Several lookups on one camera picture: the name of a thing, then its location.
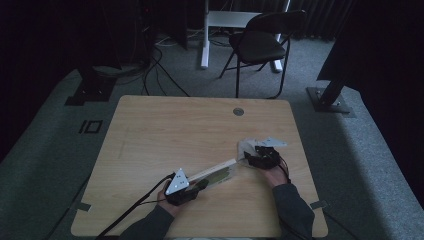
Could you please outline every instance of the hand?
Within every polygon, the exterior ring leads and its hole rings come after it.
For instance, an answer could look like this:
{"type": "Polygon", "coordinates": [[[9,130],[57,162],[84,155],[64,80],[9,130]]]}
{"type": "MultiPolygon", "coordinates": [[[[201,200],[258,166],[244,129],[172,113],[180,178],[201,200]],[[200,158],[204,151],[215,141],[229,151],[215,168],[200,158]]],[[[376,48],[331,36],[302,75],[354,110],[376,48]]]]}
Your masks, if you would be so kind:
{"type": "MultiPolygon", "coordinates": [[[[280,162],[280,166],[284,168],[284,170],[286,170],[286,172],[288,172],[287,166],[285,166],[285,164],[281,164],[280,162]]],[[[288,179],[286,177],[286,175],[284,174],[283,170],[279,167],[276,166],[274,168],[268,169],[268,170],[264,170],[264,169],[259,169],[259,172],[262,173],[267,182],[268,185],[271,188],[274,188],[278,185],[281,184],[287,184],[288,183],[288,179]]]]}
{"type": "Polygon", "coordinates": [[[160,192],[158,192],[158,196],[157,196],[157,200],[159,201],[158,205],[161,206],[163,209],[165,209],[169,214],[171,214],[175,218],[178,215],[178,213],[181,212],[185,204],[182,204],[180,206],[175,206],[173,204],[170,204],[168,201],[166,201],[166,198],[165,198],[166,186],[167,186],[167,183],[165,183],[163,189],[160,192]]]}

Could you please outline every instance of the dark curtain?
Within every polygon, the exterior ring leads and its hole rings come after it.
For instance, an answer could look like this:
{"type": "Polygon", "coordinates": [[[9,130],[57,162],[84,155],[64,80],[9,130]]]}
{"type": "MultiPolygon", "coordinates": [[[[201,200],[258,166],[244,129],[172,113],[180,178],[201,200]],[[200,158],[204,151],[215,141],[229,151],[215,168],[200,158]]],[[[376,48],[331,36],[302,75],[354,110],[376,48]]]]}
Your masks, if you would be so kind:
{"type": "Polygon", "coordinates": [[[361,93],[421,206],[423,12],[420,1],[358,1],[318,76],[318,80],[346,82],[361,93]]]}
{"type": "MultiPolygon", "coordinates": [[[[291,0],[288,11],[305,10],[307,24],[298,38],[313,37],[334,40],[340,33],[356,0],[291,0]]],[[[209,9],[214,11],[281,12],[288,0],[213,0],[209,9]]],[[[204,1],[188,0],[188,26],[203,28],[204,1]]]]}
{"type": "Polygon", "coordinates": [[[99,1],[2,0],[0,39],[0,161],[77,59],[119,67],[99,1]]]}

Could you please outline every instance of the sleeve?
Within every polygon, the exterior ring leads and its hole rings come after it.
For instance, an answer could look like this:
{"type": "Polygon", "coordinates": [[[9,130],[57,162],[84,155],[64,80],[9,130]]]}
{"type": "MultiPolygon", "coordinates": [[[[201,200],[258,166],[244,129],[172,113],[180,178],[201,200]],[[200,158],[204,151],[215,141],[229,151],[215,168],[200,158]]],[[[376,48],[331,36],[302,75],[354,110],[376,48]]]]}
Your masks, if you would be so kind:
{"type": "Polygon", "coordinates": [[[145,218],[129,226],[119,240],[162,240],[168,232],[174,217],[156,205],[145,218]]]}
{"type": "Polygon", "coordinates": [[[272,192],[283,231],[281,239],[312,239],[315,214],[300,197],[296,186],[283,184],[274,187],[272,192]]]}

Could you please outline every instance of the chair leg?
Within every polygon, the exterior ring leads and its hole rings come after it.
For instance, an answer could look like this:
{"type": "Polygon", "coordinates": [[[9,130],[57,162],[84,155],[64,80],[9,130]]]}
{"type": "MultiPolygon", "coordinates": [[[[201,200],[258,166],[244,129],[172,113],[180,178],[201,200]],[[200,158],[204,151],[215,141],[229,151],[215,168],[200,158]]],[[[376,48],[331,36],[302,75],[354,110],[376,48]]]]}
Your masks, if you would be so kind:
{"type": "Polygon", "coordinates": [[[265,67],[265,65],[266,65],[267,63],[264,63],[264,64],[262,64],[262,66],[258,69],[258,70],[256,70],[256,71],[261,71],[262,70],[262,68],[264,68],[265,67]]]}
{"type": "Polygon", "coordinates": [[[281,92],[283,91],[284,78],[286,76],[287,59],[288,59],[288,55],[286,55],[286,57],[284,59],[283,73],[281,75],[281,82],[280,82],[280,90],[278,91],[278,93],[275,96],[269,97],[268,99],[277,98],[278,96],[280,96],[281,92]]]}
{"type": "Polygon", "coordinates": [[[238,98],[239,86],[240,86],[240,60],[237,58],[236,98],[238,98]]]}
{"type": "Polygon", "coordinates": [[[219,78],[222,78],[222,75],[224,75],[224,72],[227,70],[228,64],[230,64],[231,59],[233,59],[234,53],[235,53],[235,52],[234,52],[234,50],[233,50],[233,52],[232,52],[232,53],[231,53],[231,55],[230,55],[230,58],[228,58],[227,64],[225,64],[224,69],[222,69],[222,72],[221,72],[221,75],[219,75],[219,78]]]}

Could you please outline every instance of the black cable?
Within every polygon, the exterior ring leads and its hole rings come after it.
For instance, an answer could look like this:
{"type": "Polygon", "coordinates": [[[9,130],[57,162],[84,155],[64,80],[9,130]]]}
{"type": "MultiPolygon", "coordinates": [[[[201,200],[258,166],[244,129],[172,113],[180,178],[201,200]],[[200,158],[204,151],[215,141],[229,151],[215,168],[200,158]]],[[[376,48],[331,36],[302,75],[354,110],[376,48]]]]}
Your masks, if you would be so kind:
{"type": "Polygon", "coordinates": [[[216,41],[216,40],[213,40],[213,39],[209,39],[209,42],[212,43],[213,45],[219,46],[219,47],[231,47],[231,45],[228,44],[228,43],[219,42],[219,41],[216,41]]]}
{"type": "Polygon", "coordinates": [[[341,224],[337,219],[335,219],[333,216],[331,216],[328,212],[324,211],[324,209],[322,209],[322,212],[324,213],[325,216],[329,217],[331,220],[333,220],[333,222],[335,222],[343,230],[345,230],[347,233],[349,233],[353,237],[353,239],[359,240],[359,238],[352,231],[350,231],[348,228],[346,228],[343,224],[341,224]]]}
{"type": "Polygon", "coordinates": [[[160,199],[160,200],[155,200],[155,201],[142,202],[142,203],[140,203],[138,206],[140,206],[140,205],[144,205],[144,204],[148,204],[148,203],[158,203],[158,202],[163,202],[163,201],[165,201],[165,200],[166,200],[166,198],[164,198],[164,199],[160,199]]]}
{"type": "Polygon", "coordinates": [[[157,82],[160,90],[162,91],[163,95],[167,96],[165,90],[163,90],[163,87],[160,84],[160,81],[159,81],[159,72],[158,72],[158,68],[157,67],[156,67],[156,82],[157,82]]]}
{"type": "MultiPolygon", "coordinates": [[[[162,59],[162,51],[157,48],[155,46],[155,49],[160,53],[160,59],[162,59]]],[[[190,97],[190,95],[171,77],[171,75],[168,73],[168,71],[166,71],[166,69],[159,63],[159,61],[157,61],[155,58],[152,58],[157,65],[159,65],[159,67],[165,72],[165,74],[168,76],[168,78],[175,84],[175,86],[177,86],[187,97],[190,97]]]]}
{"type": "Polygon", "coordinates": [[[46,237],[43,238],[43,240],[48,240],[50,239],[50,237],[53,235],[54,231],[56,231],[56,229],[59,227],[59,224],[63,221],[63,219],[66,217],[66,215],[68,214],[69,210],[72,209],[72,205],[74,204],[74,202],[77,200],[78,195],[81,193],[82,189],[84,188],[84,186],[87,184],[88,180],[90,179],[90,175],[88,175],[88,177],[84,180],[84,182],[81,184],[81,186],[78,188],[77,193],[75,194],[75,196],[72,198],[72,202],[71,205],[66,209],[66,211],[62,214],[62,216],[59,218],[59,220],[55,223],[54,227],[52,228],[52,230],[47,234],[46,237]]]}
{"type": "Polygon", "coordinates": [[[147,70],[147,72],[144,74],[144,76],[143,76],[143,87],[141,88],[141,95],[143,95],[143,91],[144,91],[144,89],[146,89],[146,94],[147,94],[147,96],[149,96],[150,94],[149,94],[149,90],[147,89],[147,77],[149,76],[149,74],[150,74],[150,71],[152,71],[152,69],[154,68],[156,66],[156,63],[154,63],[153,65],[151,65],[150,67],[149,67],[149,69],[147,70]]]}
{"type": "Polygon", "coordinates": [[[159,181],[156,186],[154,186],[146,195],[144,195],[142,198],[140,198],[137,202],[135,202],[127,211],[124,212],[118,219],[115,220],[109,227],[107,227],[105,230],[103,230],[97,237],[96,240],[101,239],[108,233],[110,230],[112,230],[116,225],[118,225],[128,214],[130,214],[134,209],[136,209],[138,206],[143,204],[143,201],[146,200],[150,194],[156,190],[159,185],[161,185],[165,180],[174,178],[175,173],[172,173],[166,177],[164,177],[162,180],[159,181]]]}
{"type": "Polygon", "coordinates": [[[146,64],[139,63],[136,67],[129,70],[119,70],[115,73],[107,73],[101,70],[96,70],[97,74],[102,77],[111,77],[111,78],[122,78],[122,77],[132,77],[132,76],[139,76],[143,74],[144,70],[146,69],[146,64]]]}
{"type": "Polygon", "coordinates": [[[280,162],[284,164],[284,166],[287,168],[287,171],[281,166],[281,164],[278,164],[278,167],[280,167],[280,169],[283,171],[284,176],[287,178],[287,182],[291,183],[291,179],[289,178],[289,166],[287,165],[286,161],[284,160],[284,158],[282,158],[280,156],[280,162]]]}

